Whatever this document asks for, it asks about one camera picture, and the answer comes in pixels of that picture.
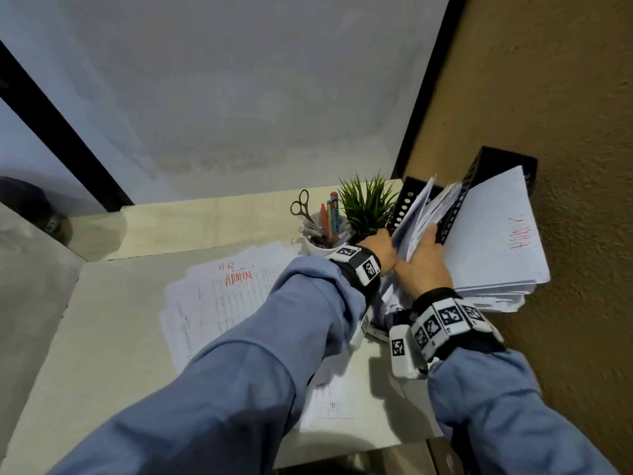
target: blue marker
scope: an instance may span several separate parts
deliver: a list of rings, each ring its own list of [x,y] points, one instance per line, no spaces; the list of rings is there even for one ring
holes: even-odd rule
[[[330,205],[332,205],[332,228],[334,233],[332,236],[339,233],[339,194],[337,192],[330,193]]]

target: wall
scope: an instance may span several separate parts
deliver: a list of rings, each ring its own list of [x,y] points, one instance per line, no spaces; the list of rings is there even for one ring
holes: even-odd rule
[[[407,166],[459,179],[481,145],[539,159],[552,281],[495,318],[544,398],[633,471],[633,0],[469,0]]]
[[[0,176],[40,187],[51,205],[65,215],[105,213],[101,203],[3,100],[0,100]]]
[[[0,203],[0,461],[84,263]]]
[[[150,203],[390,175],[448,0],[5,1],[0,38]]]

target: person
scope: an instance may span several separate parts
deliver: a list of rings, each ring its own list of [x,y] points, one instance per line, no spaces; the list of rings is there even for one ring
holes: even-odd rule
[[[383,275],[394,270],[414,300],[458,299],[435,230],[408,263],[397,259],[386,230],[359,247]],[[49,475],[270,473],[312,375],[324,357],[346,349],[376,294],[375,284],[358,284],[355,269],[343,265],[293,260],[256,313],[202,349],[172,383],[114,415]],[[437,421],[451,442],[458,434],[466,440],[469,471],[616,473],[545,406],[524,356],[498,345],[463,340],[429,372]]]

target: black metal bar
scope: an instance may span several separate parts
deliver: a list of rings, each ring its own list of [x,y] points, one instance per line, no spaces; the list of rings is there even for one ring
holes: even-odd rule
[[[0,98],[106,210],[118,211],[123,206],[133,205],[130,197],[2,42]]]
[[[400,145],[400,151],[398,152],[398,158],[394,165],[394,171],[391,174],[391,178],[402,178],[405,173],[405,168],[411,156],[411,150],[415,143],[415,139],[418,136],[418,131],[422,126],[424,117],[429,109],[431,103],[431,97],[435,90],[439,73],[444,66],[446,56],[448,54],[449,47],[455,36],[455,30],[460,22],[462,12],[466,0],[448,0],[446,6],[446,12],[442,18],[442,24],[440,25],[439,32],[437,33],[437,39],[429,58],[429,64],[427,65],[427,71],[424,73],[422,79],[422,85],[418,97],[415,100],[413,111],[411,112],[411,118],[407,125],[407,131],[405,137]]]

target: desk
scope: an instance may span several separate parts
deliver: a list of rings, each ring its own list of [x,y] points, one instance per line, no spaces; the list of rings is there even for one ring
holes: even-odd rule
[[[311,189],[312,204],[332,189]],[[297,193],[130,207],[113,215],[126,229],[105,251],[94,239],[99,230],[84,231],[92,238],[82,240],[78,228],[97,220],[100,229],[112,231],[107,216],[75,223],[74,246],[86,250],[80,255],[104,261],[82,270],[0,475],[43,473],[109,416],[169,383],[175,372],[158,323],[165,284],[182,278],[188,266],[228,256],[245,244],[291,243],[297,222],[286,212]],[[134,253],[162,255],[126,258]],[[291,431],[277,467],[441,435],[426,384],[393,378],[385,345],[365,340],[350,363],[356,417],[320,420],[307,433]]]

